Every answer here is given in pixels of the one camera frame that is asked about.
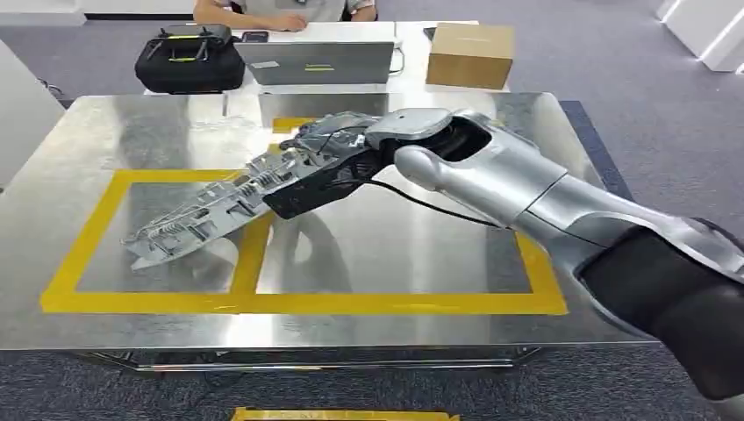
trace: yellow tape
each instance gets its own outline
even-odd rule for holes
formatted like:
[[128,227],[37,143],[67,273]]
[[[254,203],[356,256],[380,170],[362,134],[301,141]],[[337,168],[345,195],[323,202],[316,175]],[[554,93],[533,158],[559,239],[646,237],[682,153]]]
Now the yellow tape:
[[292,130],[298,128],[299,126],[305,123],[309,123],[312,120],[315,120],[315,118],[309,118],[309,117],[274,118],[274,122],[273,122],[274,133],[280,133],[280,134],[292,133]]
[[[312,118],[278,118],[275,132]],[[225,294],[77,292],[75,286],[109,221],[133,182],[214,182],[239,170],[119,170],[62,262],[40,303],[45,312],[80,313],[268,313],[268,314],[549,314],[568,312],[550,261],[529,239],[517,245],[532,289],[524,294],[255,294],[266,239],[267,215],[247,225],[231,288]]]
[[232,421],[297,421],[317,419],[326,421],[459,421],[444,412],[399,412],[379,410],[247,410],[236,408]]
[[228,294],[96,293],[75,290],[88,266],[88,261],[95,253],[122,198],[133,182],[218,182],[234,179],[239,174],[240,171],[234,169],[121,169],[114,172],[98,206],[83,226],[67,257],[57,268],[47,289],[42,293],[39,300],[42,310],[82,313],[226,312],[229,303],[222,303],[220,300],[230,293],[240,293],[244,299],[245,294],[253,294],[261,272],[269,228],[273,221],[271,214],[255,220],[244,228],[238,262]]

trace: gray shirt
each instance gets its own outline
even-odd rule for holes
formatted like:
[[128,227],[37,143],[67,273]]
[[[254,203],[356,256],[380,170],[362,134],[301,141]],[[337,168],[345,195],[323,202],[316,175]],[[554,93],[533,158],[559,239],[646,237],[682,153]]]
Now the gray shirt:
[[[231,0],[218,0],[228,5]],[[243,8],[248,15],[274,16],[282,13],[297,13],[305,16],[308,22],[338,22],[344,8],[349,11],[375,5],[374,0],[306,0],[305,4],[297,0],[232,0]]]

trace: person's arm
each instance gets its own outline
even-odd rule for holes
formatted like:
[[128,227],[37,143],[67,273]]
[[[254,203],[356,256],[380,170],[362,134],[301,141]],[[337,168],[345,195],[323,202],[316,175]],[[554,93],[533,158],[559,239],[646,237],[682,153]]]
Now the person's arm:
[[362,7],[352,15],[352,22],[374,22],[377,19],[377,8],[375,6]]
[[225,10],[213,0],[197,0],[194,20],[199,24],[222,24],[233,29],[269,29],[271,31],[302,31],[307,26],[304,17],[297,14],[282,14],[263,17],[241,15]]

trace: person's hand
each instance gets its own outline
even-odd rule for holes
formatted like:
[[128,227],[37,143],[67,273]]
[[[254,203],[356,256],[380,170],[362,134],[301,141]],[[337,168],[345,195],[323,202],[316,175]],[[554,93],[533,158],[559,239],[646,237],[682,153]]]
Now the person's hand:
[[270,31],[302,31],[307,27],[307,20],[296,13],[284,13],[282,15],[267,18],[266,29]]

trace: cardboard box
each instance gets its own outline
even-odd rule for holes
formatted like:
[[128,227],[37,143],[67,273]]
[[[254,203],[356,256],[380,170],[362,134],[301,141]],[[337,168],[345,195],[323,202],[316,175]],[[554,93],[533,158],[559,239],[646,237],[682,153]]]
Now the cardboard box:
[[502,89],[513,56],[510,26],[442,23],[432,41],[426,83]]

